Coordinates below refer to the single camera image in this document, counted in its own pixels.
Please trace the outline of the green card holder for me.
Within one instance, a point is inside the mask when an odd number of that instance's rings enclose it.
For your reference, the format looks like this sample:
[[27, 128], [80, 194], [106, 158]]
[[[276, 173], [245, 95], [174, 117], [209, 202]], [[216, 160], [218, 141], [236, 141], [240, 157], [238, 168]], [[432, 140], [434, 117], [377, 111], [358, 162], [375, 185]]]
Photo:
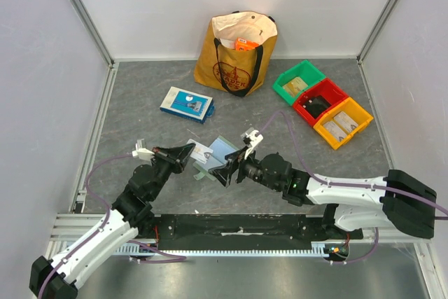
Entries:
[[212, 156], [208, 159], [206, 164], [202, 164], [198, 161], [194, 161], [193, 167], [198, 170], [193, 177], [199, 181], [204, 177], [211, 181], [216, 181], [216, 178], [208, 173], [208, 170], [213, 167], [219, 167], [225, 164], [225, 156], [229, 153], [233, 153], [237, 150], [237, 147], [229, 142], [226, 138], [219, 136], [211, 145], [207, 146], [213, 149]]

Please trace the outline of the gold credit card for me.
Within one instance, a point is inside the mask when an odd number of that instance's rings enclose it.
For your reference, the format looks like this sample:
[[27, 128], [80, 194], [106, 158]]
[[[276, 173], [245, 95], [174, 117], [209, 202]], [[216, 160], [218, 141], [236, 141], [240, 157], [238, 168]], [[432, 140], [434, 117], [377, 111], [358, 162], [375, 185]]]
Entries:
[[282, 88], [291, 96], [298, 96], [303, 90], [307, 88], [307, 83], [300, 77], [295, 77], [287, 82]]

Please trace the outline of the black credit card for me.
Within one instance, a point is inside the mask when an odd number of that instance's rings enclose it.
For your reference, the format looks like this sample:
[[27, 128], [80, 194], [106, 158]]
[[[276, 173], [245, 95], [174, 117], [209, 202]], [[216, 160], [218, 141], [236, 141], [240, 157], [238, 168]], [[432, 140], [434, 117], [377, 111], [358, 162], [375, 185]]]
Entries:
[[303, 106], [305, 111], [314, 119], [330, 108], [330, 103], [321, 95], [309, 99]]

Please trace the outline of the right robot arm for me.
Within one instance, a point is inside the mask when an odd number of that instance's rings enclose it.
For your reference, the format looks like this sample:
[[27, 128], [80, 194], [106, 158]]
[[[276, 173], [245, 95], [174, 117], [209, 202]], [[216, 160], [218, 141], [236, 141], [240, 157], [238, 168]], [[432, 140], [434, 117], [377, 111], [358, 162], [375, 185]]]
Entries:
[[237, 151], [225, 159], [224, 165], [209, 170], [223, 186], [229, 186], [236, 174], [238, 182], [248, 178], [298, 207], [325, 205], [320, 227], [328, 238], [362, 228], [395, 228], [422, 239], [434, 236], [437, 193], [402, 170], [391, 169], [376, 178], [343, 179], [295, 169], [278, 153], [258, 160], [254, 154]]

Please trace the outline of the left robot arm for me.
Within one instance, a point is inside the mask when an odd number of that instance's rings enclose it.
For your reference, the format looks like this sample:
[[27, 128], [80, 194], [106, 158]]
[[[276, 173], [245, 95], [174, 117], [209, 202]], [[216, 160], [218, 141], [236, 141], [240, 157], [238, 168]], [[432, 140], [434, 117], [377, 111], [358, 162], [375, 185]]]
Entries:
[[194, 143], [174, 148], [139, 148], [134, 157], [145, 160], [103, 217], [65, 250], [32, 264], [29, 288], [37, 298], [76, 298], [88, 278], [122, 245], [151, 235], [152, 203], [172, 174], [180, 174]]

